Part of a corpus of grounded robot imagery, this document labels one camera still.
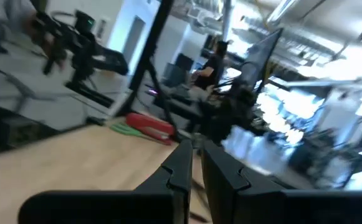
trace desk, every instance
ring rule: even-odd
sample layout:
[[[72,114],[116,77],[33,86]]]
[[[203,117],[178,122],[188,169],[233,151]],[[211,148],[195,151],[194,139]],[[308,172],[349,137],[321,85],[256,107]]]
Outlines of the desk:
[[[175,147],[89,126],[0,154],[0,224],[16,223],[22,203],[41,191],[133,190]],[[191,211],[209,218],[193,201]]]

